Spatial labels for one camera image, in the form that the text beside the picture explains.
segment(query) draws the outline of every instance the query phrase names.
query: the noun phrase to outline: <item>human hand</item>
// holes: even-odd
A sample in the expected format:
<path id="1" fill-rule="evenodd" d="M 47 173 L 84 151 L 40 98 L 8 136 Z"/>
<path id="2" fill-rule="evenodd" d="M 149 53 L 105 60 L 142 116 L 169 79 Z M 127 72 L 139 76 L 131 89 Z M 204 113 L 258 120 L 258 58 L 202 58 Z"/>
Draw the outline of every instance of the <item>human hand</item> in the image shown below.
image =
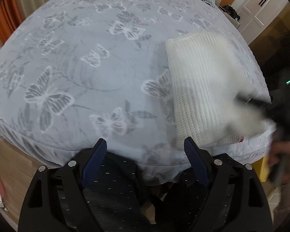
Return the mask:
<path id="1" fill-rule="evenodd" d="M 282 183 L 286 183 L 290 180 L 290 142 L 272 142 L 270 146 L 270 152 L 268 155 L 269 167 L 279 162 L 279 155 L 286 154 L 289 157 L 288 167 L 284 176 L 282 177 Z"/>

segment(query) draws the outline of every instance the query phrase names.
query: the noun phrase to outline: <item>bed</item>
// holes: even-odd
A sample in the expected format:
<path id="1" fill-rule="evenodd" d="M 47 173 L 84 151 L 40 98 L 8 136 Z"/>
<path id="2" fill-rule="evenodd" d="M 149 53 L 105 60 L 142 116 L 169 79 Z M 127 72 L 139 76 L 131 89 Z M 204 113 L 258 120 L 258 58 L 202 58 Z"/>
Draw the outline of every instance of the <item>bed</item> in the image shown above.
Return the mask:
<path id="1" fill-rule="evenodd" d="M 193 31 L 230 43 L 244 75 L 269 98 L 236 28 L 209 0 L 50 0 L 0 50 L 0 139 L 50 167 L 107 140 L 135 160 L 147 184 L 190 167 L 176 146 L 165 41 Z M 272 126 L 243 142 L 207 148 L 241 163 L 262 158 Z"/>

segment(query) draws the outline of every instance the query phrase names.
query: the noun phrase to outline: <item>white door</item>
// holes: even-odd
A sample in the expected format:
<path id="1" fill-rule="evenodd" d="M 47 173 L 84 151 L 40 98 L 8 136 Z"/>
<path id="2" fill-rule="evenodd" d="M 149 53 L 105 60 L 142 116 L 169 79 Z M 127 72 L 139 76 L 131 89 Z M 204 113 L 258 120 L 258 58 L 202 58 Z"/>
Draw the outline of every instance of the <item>white door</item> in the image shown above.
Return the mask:
<path id="1" fill-rule="evenodd" d="M 266 0 L 248 0 L 246 2 L 238 14 L 241 17 L 239 20 L 239 32 L 248 26 L 253 17 L 261 10 L 261 5 L 264 6 L 265 3 Z"/>
<path id="2" fill-rule="evenodd" d="M 239 32 L 247 44 L 250 44 L 278 16 L 288 0 L 264 0 L 260 11 L 246 25 L 241 25 Z"/>

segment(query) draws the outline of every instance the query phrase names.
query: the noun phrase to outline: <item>silver screw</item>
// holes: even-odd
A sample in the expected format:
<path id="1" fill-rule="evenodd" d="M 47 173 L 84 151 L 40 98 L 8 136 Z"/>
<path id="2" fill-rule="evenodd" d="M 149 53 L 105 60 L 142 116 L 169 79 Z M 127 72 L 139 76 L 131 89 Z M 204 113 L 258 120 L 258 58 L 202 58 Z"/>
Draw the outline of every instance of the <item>silver screw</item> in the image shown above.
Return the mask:
<path id="1" fill-rule="evenodd" d="M 222 161 L 221 160 L 214 160 L 214 164 L 217 166 L 221 166 L 222 165 Z"/>
<path id="2" fill-rule="evenodd" d="M 252 169 L 253 169 L 252 165 L 250 165 L 250 164 L 246 164 L 245 167 L 246 167 L 246 169 L 248 169 L 248 170 L 252 170 Z"/>
<path id="3" fill-rule="evenodd" d="M 45 169 L 46 169 L 45 166 L 39 166 L 39 168 L 38 168 L 38 170 L 39 170 L 40 172 L 43 172 Z"/>
<path id="4" fill-rule="evenodd" d="M 71 160 L 68 162 L 68 166 L 69 167 L 74 167 L 76 165 L 76 161 L 75 160 Z"/>

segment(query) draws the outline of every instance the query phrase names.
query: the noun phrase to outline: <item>white knit fabric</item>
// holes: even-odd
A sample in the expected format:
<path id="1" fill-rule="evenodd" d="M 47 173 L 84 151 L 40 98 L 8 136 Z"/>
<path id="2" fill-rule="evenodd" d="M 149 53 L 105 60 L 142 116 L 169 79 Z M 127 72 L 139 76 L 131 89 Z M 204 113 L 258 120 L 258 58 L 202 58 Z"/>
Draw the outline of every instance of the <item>white knit fabric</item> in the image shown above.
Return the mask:
<path id="1" fill-rule="evenodd" d="M 234 98 L 253 93 L 222 35 L 189 33 L 166 41 L 175 94 L 178 145 L 191 136 L 199 147 L 239 142 L 264 132 L 261 113 Z"/>

